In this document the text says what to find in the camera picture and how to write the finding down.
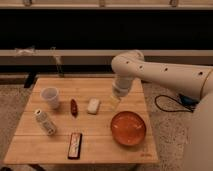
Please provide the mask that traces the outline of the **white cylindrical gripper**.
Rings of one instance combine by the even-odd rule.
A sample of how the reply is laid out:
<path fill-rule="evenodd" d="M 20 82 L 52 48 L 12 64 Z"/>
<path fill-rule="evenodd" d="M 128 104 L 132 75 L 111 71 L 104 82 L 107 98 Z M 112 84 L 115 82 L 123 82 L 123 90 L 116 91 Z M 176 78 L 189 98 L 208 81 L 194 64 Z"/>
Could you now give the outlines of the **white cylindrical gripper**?
<path fill-rule="evenodd" d="M 126 96 L 131 90 L 134 79 L 132 77 L 123 77 L 116 75 L 112 83 L 112 92 L 115 95 L 110 96 L 110 108 L 115 110 L 121 102 L 120 97 Z"/>

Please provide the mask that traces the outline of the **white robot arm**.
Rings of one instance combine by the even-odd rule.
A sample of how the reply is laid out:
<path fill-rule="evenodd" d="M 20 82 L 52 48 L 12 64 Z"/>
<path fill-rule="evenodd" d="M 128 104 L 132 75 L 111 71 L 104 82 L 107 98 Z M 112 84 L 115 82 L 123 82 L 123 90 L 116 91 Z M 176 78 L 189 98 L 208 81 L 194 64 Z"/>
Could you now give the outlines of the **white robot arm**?
<path fill-rule="evenodd" d="M 117 97 L 126 96 L 139 78 L 198 101 L 182 171 L 213 171 L 213 66 L 147 62 L 141 51 L 132 50 L 115 56 L 111 67 L 116 74 L 112 92 Z"/>

